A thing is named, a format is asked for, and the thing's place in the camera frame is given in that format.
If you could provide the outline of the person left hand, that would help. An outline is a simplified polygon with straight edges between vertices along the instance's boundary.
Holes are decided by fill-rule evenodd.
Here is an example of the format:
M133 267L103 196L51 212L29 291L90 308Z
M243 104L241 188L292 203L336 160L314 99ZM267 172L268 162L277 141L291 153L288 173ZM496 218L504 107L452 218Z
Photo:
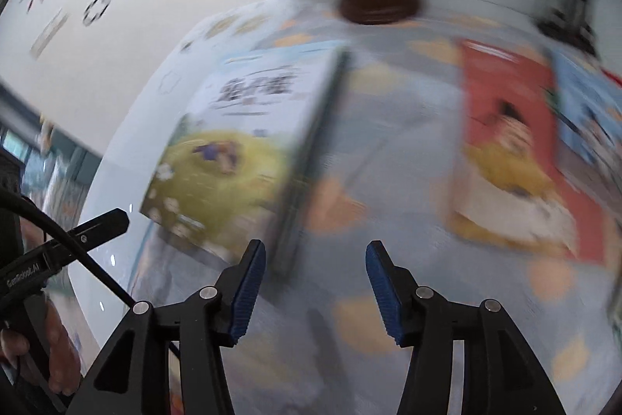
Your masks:
M49 343L49 389L70 396L81 382L80 359L68 337L56 306L46 299L44 328ZM30 344L12 330L1 331L1 360L18 369L19 358L28 354Z

